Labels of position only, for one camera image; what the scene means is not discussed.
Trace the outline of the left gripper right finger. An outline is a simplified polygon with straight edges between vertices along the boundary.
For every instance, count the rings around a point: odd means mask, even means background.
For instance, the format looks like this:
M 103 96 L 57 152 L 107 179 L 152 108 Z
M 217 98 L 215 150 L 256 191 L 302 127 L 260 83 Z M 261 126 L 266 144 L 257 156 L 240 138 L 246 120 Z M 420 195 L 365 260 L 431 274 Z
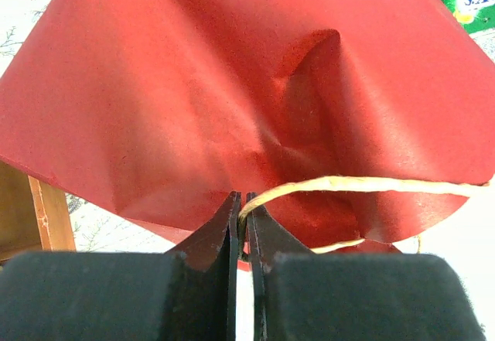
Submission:
M 247 215 L 256 340 L 482 340 L 459 277 L 430 254 L 316 254 L 263 206 Z

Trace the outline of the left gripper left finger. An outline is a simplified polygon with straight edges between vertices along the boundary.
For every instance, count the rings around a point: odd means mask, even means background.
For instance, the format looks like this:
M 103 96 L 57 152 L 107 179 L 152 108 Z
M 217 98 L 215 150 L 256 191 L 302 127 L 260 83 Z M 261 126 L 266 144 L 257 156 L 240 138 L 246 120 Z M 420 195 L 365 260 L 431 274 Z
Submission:
M 3 340 L 232 340 L 241 194 L 163 254 L 38 251 L 1 273 Z

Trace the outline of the red paper bag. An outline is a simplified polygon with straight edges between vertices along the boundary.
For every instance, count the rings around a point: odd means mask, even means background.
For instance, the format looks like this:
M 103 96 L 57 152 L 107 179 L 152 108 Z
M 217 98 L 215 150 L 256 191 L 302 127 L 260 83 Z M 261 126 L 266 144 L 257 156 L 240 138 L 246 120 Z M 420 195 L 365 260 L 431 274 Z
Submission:
M 440 0 L 52 0 L 1 160 L 169 240 L 321 176 L 493 196 L 494 65 Z

